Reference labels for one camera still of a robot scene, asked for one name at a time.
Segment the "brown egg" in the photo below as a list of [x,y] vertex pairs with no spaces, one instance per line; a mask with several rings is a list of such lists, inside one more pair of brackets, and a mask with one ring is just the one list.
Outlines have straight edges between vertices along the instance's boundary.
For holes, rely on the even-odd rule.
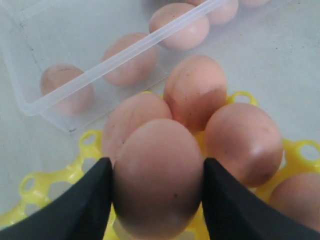
[[154,119],[172,119],[166,102],[154,93],[140,93],[127,98],[109,116],[103,129],[101,151],[112,164],[127,138],[140,126]]
[[265,5],[270,0],[240,0],[241,3],[249,8],[255,8],[262,5]]
[[[41,94],[45,96],[83,73],[81,69],[67,63],[53,65],[41,76]],[[94,100],[94,88],[89,84],[58,102],[54,105],[54,109],[67,115],[80,114],[87,111]]]
[[[148,34],[142,32],[124,35],[105,51],[102,61],[111,58],[146,36],[148,36]],[[152,46],[138,56],[135,56],[131,60],[110,71],[104,75],[104,78],[109,83],[122,87],[136,84],[144,80],[153,71],[157,64],[158,54],[157,46]]]
[[235,102],[212,115],[204,133],[208,157],[216,158],[249,188],[277,172],[283,141],[276,123],[259,107]]
[[[195,6],[192,4],[183,2],[163,6],[153,14],[149,22],[150,33],[162,28],[194,8]],[[209,30],[209,20],[206,16],[203,16],[161,41],[160,45],[173,50],[189,50],[201,44],[206,39]]]
[[171,119],[147,122],[127,139],[113,170],[113,204],[140,240],[168,240],[199,208],[204,159],[192,134]]
[[320,173],[306,172],[284,180],[273,190],[269,204],[320,232]]
[[[188,4],[198,6],[207,0],[184,0]],[[237,15],[239,0],[228,0],[222,6],[207,14],[210,24],[221,25],[230,22]]]
[[174,120],[191,132],[203,131],[212,114],[226,104],[225,73],[208,56],[185,58],[166,80],[163,98]]

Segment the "yellow egg tray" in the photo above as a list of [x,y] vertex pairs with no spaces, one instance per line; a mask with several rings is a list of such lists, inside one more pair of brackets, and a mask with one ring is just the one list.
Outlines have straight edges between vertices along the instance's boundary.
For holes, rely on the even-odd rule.
[[[227,103],[236,102],[239,96],[246,96],[249,102],[258,106],[256,99],[248,92],[238,91],[227,98]],[[90,130],[82,135],[79,140],[79,155],[74,162],[54,172],[33,172],[28,174],[22,180],[19,186],[19,194],[21,200],[19,203],[6,213],[0,214],[0,228],[15,224],[27,217],[26,208],[28,205],[36,205],[39,209],[48,205],[52,200],[49,198],[48,193],[50,186],[58,182],[68,182],[75,184],[85,173],[82,166],[86,159],[98,160],[102,157],[100,151],[102,132],[99,130]],[[86,140],[94,137],[94,140],[86,144]],[[204,150],[203,133],[195,136],[201,150]],[[320,157],[315,160],[307,160],[303,157],[301,149],[305,146],[311,146],[317,150],[320,155],[320,144],[312,140],[289,141],[284,142],[284,160],[286,164],[279,169],[275,176],[266,184],[258,187],[255,194],[263,201],[267,202],[273,189],[286,178],[304,172],[320,172]],[[27,183],[33,180],[33,187],[26,189]],[[104,240],[131,240],[128,234],[121,228],[117,221],[116,214],[113,207],[111,207],[108,225],[105,231]],[[177,238],[177,240],[208,240],[209,234],[205,225],[202,207],[200,206],[194,219],[185,230],[185,232]]]

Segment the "held egg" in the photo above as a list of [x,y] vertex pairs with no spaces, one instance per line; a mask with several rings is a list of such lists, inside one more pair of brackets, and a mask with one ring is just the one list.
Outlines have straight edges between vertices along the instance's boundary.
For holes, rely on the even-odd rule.
[[240,0],[243,5],[249,8],[255,8],[262,5],[265,5],[270,0]]
[[163,98],[174,120],[191,132],[203,131],[212,114],[226,104],[225,73],[208,56],[185,58],[166,80]]
[[[148,34],[142,32],[129,33],[118,39],[104,53],[102,61],[105,61],[132,44],[145,38]],[[104,78],[111,84],[126,87],[143,81],[155,68],[158,59],[157,46],[135,56],[116,69],[110,71]]]
[[112,164],[127,138],[141,125],[153,119],[171,119],[166,102],[154,93],[140,93],[127,98],[109,116],[101,139],[101,151]]
[[214,113],[205,128],[204,141],[208,157],[216,158],[249,188],[271,179],[284,151],[276,123],[248,103],[231,103]]
[[204,158],[192,134],[171,119],[134,131],[113,169],[113,205],[123,228],[140,240],[173,239],[196,214]]
[[320,173],[289,177],[272,192],[269,204],[293,220],[320,232]]
[[[195,6],[192,4],[183,2],[163,6],[153,14],[149,22],[150,33],[162,28],[194,8]],[[206,39],[209,30],[209,20],[206,16],[203,16],[161,41],[160,45],[173,50],[189,50],[201,44]]]
[[[198,6],[207,0],[184,0],[188,4]],[[207,14],[211,25],[222,25],[230,22],[237,15],[239,0],[228,0],[220,7]]]
[[[67,63],[50,66],[41,76],[41,94],[45,96],[83,73],[81,69]],[[81,114],[91,107],[95,100],[94,98],[94,88],[89,84],[61,100],[53,107],[56,111],[66,115]]]

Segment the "white surface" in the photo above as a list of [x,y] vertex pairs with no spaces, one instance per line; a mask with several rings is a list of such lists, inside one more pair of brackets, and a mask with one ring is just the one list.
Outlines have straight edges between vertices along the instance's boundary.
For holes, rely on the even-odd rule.
[[[291,140],[320,142],[319,9],[319,0],[293,0],[211,49],[226,71],[229,91],[255,95]],[[89,127],[100,129],[105,121]],[[18,202],[26,174],[73,161],[79,134],[67,136],[40,116],[24,116],[0,55],[0,213]]]

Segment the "egg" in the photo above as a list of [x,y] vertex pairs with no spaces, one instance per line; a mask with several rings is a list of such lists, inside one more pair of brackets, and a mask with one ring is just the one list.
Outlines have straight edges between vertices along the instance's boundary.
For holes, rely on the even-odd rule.
[[293,220],[320,232],[320,173],[293,175],[272,192],[269,204]]
[[[150,33],[162,28],[194,8],[195,6],[192,4],[183,2],[170,3],[163,6],[150,19]],[[203,16],[161,41],[160,45],[172,50],[189,50],[201,44],[206,39],[209,30],[209,20],[206,16]]]
[[262,5],[265,5],[270,0],[240,0],[241,3],[249,8],[255,8]]
[[123,228],[139,240],[182,233],[201,201],[204,158],[192,134],[155,119],[124,143],[113,169],[113,205]]
[[[134,32],[122,36],[105,51],[102,61],[111,58],[146,36],[148,34],[142,32]],[[157,46],[152,46],[116,69],[108,72],[104,75],[104,78],[109,83],[121,87],[139,83],[151,74],[157,64],[158,55]]]
[[[207,0],[184,0],[188,4],[198,6]],[[220,7],[207,14],[211,25],[222,25],[230,22],[237,15],[239,0],[228,0]]]
[[127,98],[109,116],[102,138],[101,152],[112,164],[127,138],[134,130],[153,119],[172,119],[166,102],[158,95],[148,92]]
[[258,187],[277,172],[283,140],[276,123],[257,106],[235,102],[216,111],[204,131],[205,151],[239,182]]
[[163,98],[174,120],[193,133],[203,131],[212,114],[226,104],[226,75],[208,56],[185,58],[168,76]]
[[[45,96],[83,73],[81,69],[67,63],[50,66],[41,76],[41,94]],[[57,112],[62,114],[76,115],[87,111],[94,103],[94,100],[94,88],[91,84],[88,84],[61,100],[53,107]]]

